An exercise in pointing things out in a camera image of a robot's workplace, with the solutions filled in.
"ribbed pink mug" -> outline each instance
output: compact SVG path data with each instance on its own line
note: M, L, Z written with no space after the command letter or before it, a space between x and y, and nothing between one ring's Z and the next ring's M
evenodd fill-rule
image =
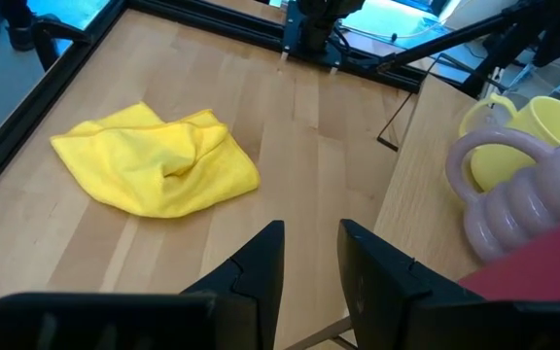
M492 191L477 192L463 174L466 154L486 144L511 146L537 164L518 170ZM451 147L446 177L468 205L464 229L476 253L491 262L560 224L560 147L514 129L471 132Z

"wooden tabletop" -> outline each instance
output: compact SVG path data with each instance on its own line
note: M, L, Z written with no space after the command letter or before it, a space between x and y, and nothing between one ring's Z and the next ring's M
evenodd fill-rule
M434 76L425 80L374 231L452 280L479 267L462 226L463 202L444 175L459 123L475 102Z
M0 296L179 293L281 219L277 347L341 318L338 221L373 228L397 157L375 137L407 92L279 58L159 17L123 14L0 176ZM175 220L130 216L90 199L49 138L139 101L165 121L212 108L256 163L261 187Z

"microfiber towel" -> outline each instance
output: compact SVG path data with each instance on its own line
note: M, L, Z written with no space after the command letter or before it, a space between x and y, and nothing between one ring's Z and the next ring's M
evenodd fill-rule
M163 122L139 103L82 122L51 144L92 198L144 217L182 217L261 182L210 110Z

